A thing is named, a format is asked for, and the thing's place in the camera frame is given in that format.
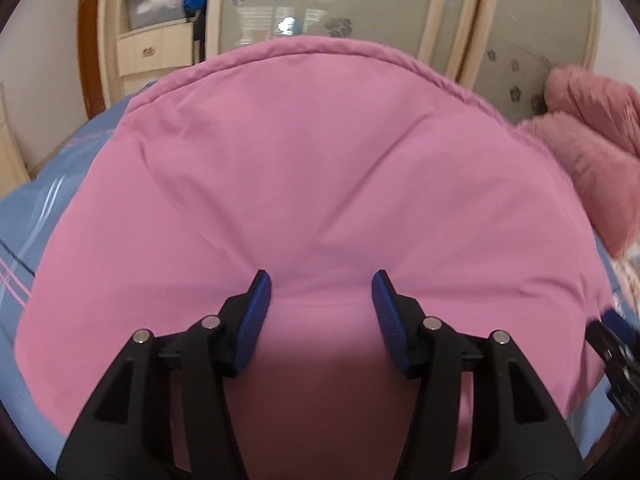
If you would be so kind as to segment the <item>clear plastic storage box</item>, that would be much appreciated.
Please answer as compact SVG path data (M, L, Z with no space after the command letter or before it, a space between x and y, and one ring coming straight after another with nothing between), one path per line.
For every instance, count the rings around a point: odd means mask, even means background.
M129 28L184 20L183 0L125 0Z

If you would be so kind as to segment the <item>light wood side cabinet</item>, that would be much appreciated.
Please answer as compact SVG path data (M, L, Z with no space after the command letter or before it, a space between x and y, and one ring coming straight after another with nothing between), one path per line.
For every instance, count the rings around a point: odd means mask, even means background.
M0 198L28 183L30 177L6 114L4 93L0 101Z

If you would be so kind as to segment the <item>brown wooden door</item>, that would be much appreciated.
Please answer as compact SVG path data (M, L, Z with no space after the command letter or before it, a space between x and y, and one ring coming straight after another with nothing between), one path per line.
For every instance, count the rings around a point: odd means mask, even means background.
M98 49L99 0L78 0L78 70L85 111L89 119L105 110Z

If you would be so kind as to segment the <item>rolled pink quilt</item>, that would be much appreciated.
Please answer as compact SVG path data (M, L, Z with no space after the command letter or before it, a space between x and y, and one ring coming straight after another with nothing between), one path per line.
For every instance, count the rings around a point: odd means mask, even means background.
M569 65L550 72L544 102L520 128L548 146L608 253L623 257L639 240L639 91Z

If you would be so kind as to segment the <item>floral pillow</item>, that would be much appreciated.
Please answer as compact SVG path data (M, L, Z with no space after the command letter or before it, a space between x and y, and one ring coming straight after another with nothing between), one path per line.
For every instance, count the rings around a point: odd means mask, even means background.
M639 243L633 244L617 259L612 260L612 267L622 294L631 310L639 313L640 298L640 255Z

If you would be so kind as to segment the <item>beige sliding-door wardrobe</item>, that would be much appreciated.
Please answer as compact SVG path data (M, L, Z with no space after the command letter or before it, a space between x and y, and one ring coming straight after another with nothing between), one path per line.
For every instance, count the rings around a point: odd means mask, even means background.
M386 44L471 89L511 122L544 111L553 67L590 67L600 0L207 0L193 18L131 30L125 0L99 0L104 101L210 56L274 38Z

